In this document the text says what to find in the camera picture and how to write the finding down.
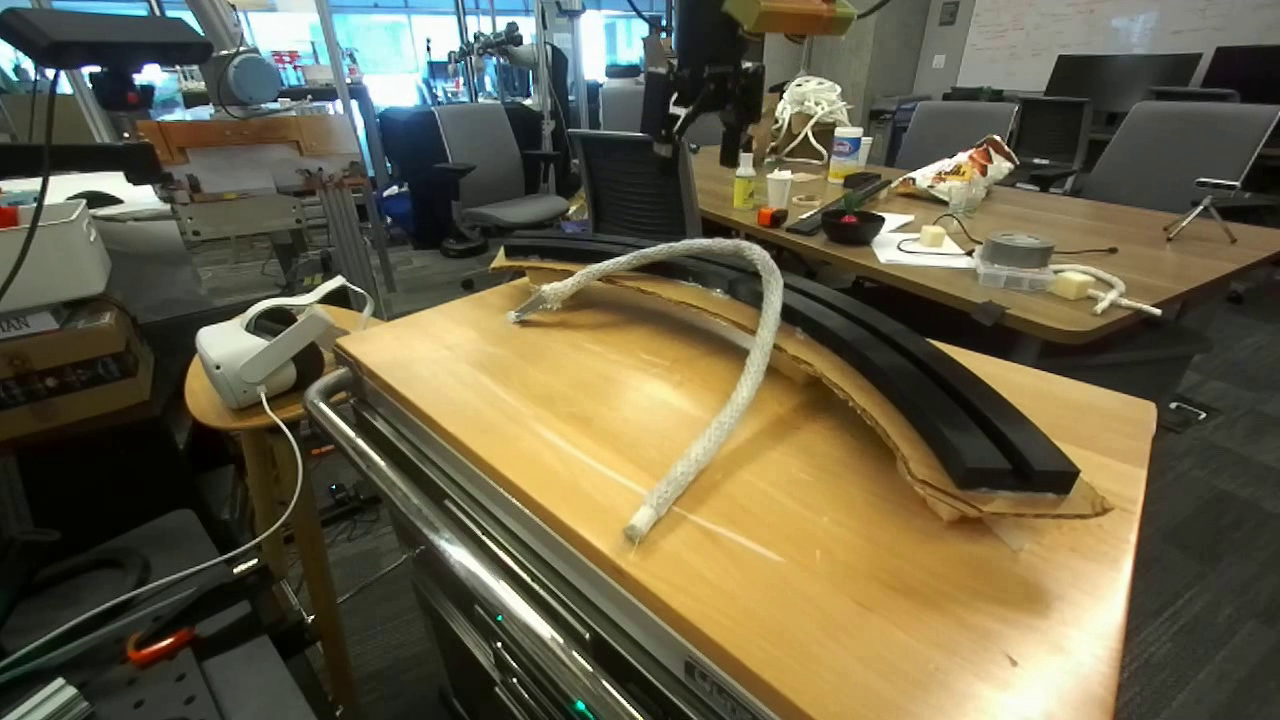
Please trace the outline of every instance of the black curved rail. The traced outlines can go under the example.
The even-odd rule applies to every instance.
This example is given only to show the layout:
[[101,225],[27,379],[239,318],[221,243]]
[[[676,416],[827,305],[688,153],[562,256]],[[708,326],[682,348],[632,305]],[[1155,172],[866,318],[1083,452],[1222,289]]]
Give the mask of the black curved rail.
[[[594,262],[645,247],[641,240],[520,237],[512,259]],[[733,259],[648,262],[656,276],[696,280],[755,298],[762,280]],[[806,276],[787,276],[784,318],[866,371],[924,436],[959,488],[1071,493],[1081,469],[999,390],[892,315]]]

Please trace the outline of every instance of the electrical cable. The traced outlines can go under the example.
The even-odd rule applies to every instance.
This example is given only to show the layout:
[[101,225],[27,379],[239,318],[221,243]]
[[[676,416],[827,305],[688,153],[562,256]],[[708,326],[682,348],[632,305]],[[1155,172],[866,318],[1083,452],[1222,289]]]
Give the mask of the electrical cable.
[[632,8],[632,16],[637,16],[637,18],[645,18],[645,22],[648,22],[648,16],[641,10],[641,2],[637,2],[637,0],[630,0],[630,8]]
[[1098,247],[1062,247],[1052,256],[1119,256],[1119,243],[1098,243]]
[[856,10],[851,18],[869,18],[869,16],[885,10],[885,8],[888,8],[888,0],[875,0],[872,8]]
[[964,253],[973,256],[978,247],[983,247],[983,240],[964,225],[964,214],[959,213],[940,213],[933,225],[957,225],[959,228],[959,237],[964,237]]
[[270,544],[270,540],[293,518],[293,511],[298,511],[298,505],[300,505],[300,496],[304,496],[304,485],[308,485],[308,464],[304,464],[304,452],[300,452],[293,429],[278,416],[278,408],[272,408],[272,399],[270,399],[270,387],[255,387],[255,399],[259,399],[259,408],[270,411],[270,419],[285,430],[288,452],[293,452],[293,496],[288,496],[285,511],[282,511],[259,535],[246,540],[239,547],[221,552],[221,554],[212,554],[212,559],[206,559],[206,564],[169,571],[169,575],[159,575],[159,581],[152,581],[152,584],[140,584],[140,587],[132,587],[132,591],[121,591],[121,597],[114,597],[114,598],[105,598],[105,604],[96,604],[96,608],[64,621],[60,626],[38,634],[32,644],[16,647],[11,657],[0,661],[0,682],[6,682],[6,675],[11,675],[24,661],[40,657],[47,644],[64,639],[67,632],[86,626],[90,621],[101,621],[105,610],[115,610],[115,608],[126,608],[127,598],[152,597],[152,591],[159,591],[159,587],[169,587],[169,584],[179,584],[179,581],[191,581],[191,575],[201,575],[201,571],[212,571],[212,567],[221,567],[221,564],[228,564],[228,559],[239,559],[239,554],[247,554],[252,547]]
[[11,256],[11,268],[6,270],[0,280],[0,298],[11,293],[16,276],[24,270],[27,256],[32,256],[32,243],[38,243],[38,231],[40,231],[40,220],[45,220],[45,199],[47,199],[47,176],[51,176],[51,112],[56,112],[56,85],[60,85],[60,67],[51,73],[47,81],[47,101],[45,101],[45,146],[40,146],[40,192],[38,192],[38,209],[27,214],[27,231],[24,231],[24,243],[16,247]]
[[1111,305],[1137,309],[1137,311],[1150,311],[1150,315],[1163,315],[1161,305],[1133,298],[1129,285],[1119,276],[1105,270],[1105,268],[1094,268],[1094,262],[1048,262],[1048,276],[1083,276],[1089,285],[1081,293],[1089,298],[1098,298],[1094,315],[1109,311]]

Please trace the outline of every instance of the cardboard box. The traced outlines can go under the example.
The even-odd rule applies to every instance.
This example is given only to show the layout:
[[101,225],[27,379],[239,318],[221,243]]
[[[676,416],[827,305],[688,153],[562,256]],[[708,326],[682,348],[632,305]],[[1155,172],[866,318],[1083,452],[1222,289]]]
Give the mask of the cardboard box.
[[[27,213],[16,228],[0,228],[0,268],[16,262],[16,253],[27,237]],[[86,295],[101,295],[114,276],[114,256],[91,228],[91,213],[86,199],[45,202],[32,253],[16,270],[9,295],[0,295],[0,311],[27,311],[47,305],[73,305]]]
[[0,444],[109,416],[152,397],[152,350],[114,298],[64,326],[0,343]]

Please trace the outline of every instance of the plastic container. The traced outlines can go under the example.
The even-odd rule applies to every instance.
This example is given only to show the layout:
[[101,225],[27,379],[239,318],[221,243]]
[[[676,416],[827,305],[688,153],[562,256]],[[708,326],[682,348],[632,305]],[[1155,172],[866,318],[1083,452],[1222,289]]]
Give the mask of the plastic container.
[[741,153],[733,172],[733,209],[755,209],[755,185],[762,176],[751,153]]
[[846,185],[846,176],[866,166],[866,126],[841,125],[831,132],[827,185]]
[[[0,276],[16,262],[27,237],[32,209],[21,209],[21,225],[0,228]],[[114,256],[101,243],[86,199],[45,202],[32,253],[0,295],[0,311],[51,309],[109,293]]]
[[1041,289],[1048,289],[1052,276],[1048,276],[1048,268],[978,259],[978,280],[983,289],[1041,293]]

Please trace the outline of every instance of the white cable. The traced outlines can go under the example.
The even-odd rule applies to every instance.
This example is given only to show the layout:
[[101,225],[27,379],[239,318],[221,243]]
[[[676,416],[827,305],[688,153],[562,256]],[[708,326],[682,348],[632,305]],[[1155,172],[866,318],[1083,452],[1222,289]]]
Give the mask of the white cable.
[[762,298],[762,325],[755,341],[744,363],[744,374],[738,379],[729,405],[717,411],[717,419],[686,449],[686,454],[668,469],[668,474],[645,496],[637,514],[630,518],[625,535],[641,544],[656,518],[686,496],[686,488],[711,464],[721,444],[733,436],[747,405],[755,399],[767,361],[772,361],[772,341],[782,326],[782,309],[784,309],[784,270],[772,262],[772,256],[762,243],[747,240],[676,240],[676,243],[654,243],[630,256],[614,256],[603,262],[590,262],[565,280],[531,289],[531,295],[512,311],[520,325],[527,311],[540,309],[562,309],[572,293],[630,268],[676,259],[676,256],[744,256],[755,262],[766,298]]
[[1089,289],[1089,295],[1098,298],[1098,305],[1094,305],[1094,315],[1109,311],[1111,305],[1126,305],[1126,309],[1137,309],[1137,311],[1150,311],[1150,315],[1163,315],[1163,309],[1146,305],[1146,298],[1133,298],[1133,295],[1129,295],[1129,285],[1126,285],[1119,276],[1105,270],[1105,268],[1094,268],[1094,262],[1048,262],[1048,270],[1052,270],[1052,276],[1062,276],[1062,270],[1081,270],[1081,276],[1089,276],[1089,280],[1109,285],[1109,289]]
[[371,315],[371,311],[376,311],[376,298],[368,295],[368,289],[361,289],[361,285],[354,285],[354,280],[345,280],[345,285],[366,298],[361,315]]
[[300,496],[304,496],[304,478],[308,478],[304,452],[300,452],[298,436],[288,430],[288,424],[272,411],[270,387],[255,387],[255,399],[265,405],[265,411],[272,416],[272,424],[285,430],[285,441],[288,441],[288,449],[293,449],[293,496],[288,496],[285,511],[272,518],[272,529],[265,529],[259,535],[246,540],[239,547],[233,547],[233,552],[224,552],[224,554],[212,554],[212,559],[191,564],[191,567],[186,567],[186,571],[169,571],[169,575],[159,575],[159,581],[152,581],[152,584],[140,584],[140,587],[132,587],[132,591],[121,591],[121,597],[114,597],[114,598],[105,598],[105,604],[96,604],[96,608],[64,621],[60,626],[51,626],[51,632],[38,634],[32,644],[24,644],[21,652],[6,657],[6,661],[0,661],[0,672],[24,662],[27,657],[38,657],[45,644],[51,644],[56,634],[73,632],[77,625],[90,625],[90,621],[96,621],[96,617],[105,617],[105,610],[114,610],[114,608],[121,608],[121,604],[127,604],[127,598],[152,597],[152,591],[159,591],[159,587],[169,587],[169,584],[191,581],[191,575],[201,575],[201,571],[212,571],[212,567],[221,567],[221,564],[228,564],[228,559],[247,554],[252,547],[259,547],[265,540],[272,540],[272,535],[293,518],[293,511],[298,511],[298,505],[300,505]]

